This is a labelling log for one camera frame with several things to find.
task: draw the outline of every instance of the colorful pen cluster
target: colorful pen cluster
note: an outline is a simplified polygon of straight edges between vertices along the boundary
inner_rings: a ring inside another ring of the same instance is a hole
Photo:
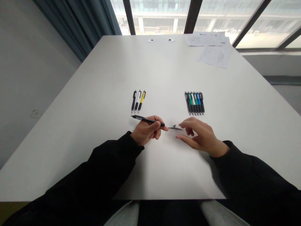
[[[187,107],[190,115],[204,115],[205,108],[201,92],[185,92]]]

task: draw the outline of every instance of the glass window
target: glass window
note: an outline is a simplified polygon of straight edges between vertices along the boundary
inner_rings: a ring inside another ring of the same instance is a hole
[[[203,0],[195,31],[226,32],[233,43],[262,0]]]
[[[300,25],[300,0],[273,0],[237,48],[275,48]]]
[[[297,37],[291,44],[286,48],[301,48],[301,36]]]
[[[123,1],[111,0],[111,3],[114,9],[114,13],[117,17],[122,35],[130,35],[131,33],[129,31],[129,24],[126,18]]]
[[[184,33],[190,0],[130,0],[130,3],[136,35]]]

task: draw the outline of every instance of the curtain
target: curtain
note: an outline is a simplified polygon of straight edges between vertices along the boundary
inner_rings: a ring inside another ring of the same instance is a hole
[[[110,0],[33,0],[81,62],[103,35],[121,35]]]

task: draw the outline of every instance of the right hand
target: right hand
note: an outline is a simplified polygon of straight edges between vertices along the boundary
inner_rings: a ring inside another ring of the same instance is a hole
[[[195,117],[185,119],[179,126],[185,128],[188,136],[194,136],[194,132],[197,133],[197,136],[193,138],[183,134],[176,136],[193,149],[205,151],[214,158],[219,158],[230,150],[225,143],[215,137],[211,126]]]

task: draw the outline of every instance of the black sleeve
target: black sleeve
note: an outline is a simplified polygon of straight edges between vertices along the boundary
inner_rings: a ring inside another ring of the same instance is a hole
[[[230,151],[212,158],[230,198],[221,203],[251,225],[294,224],[301,211],[301,192],[259,158],[242,153],[231,141],[224,143]]]
[[[105,222],[118,210],[116,206],[120,207],[121,202],[116,205],[111,199],[127,180],[135,159],[144,149],[130,134],[127,132],[117,141],[107,141],[96,147],[87,162],[57,182],[43,196],[13,214],[4,225],[89,225],[89,222]]]

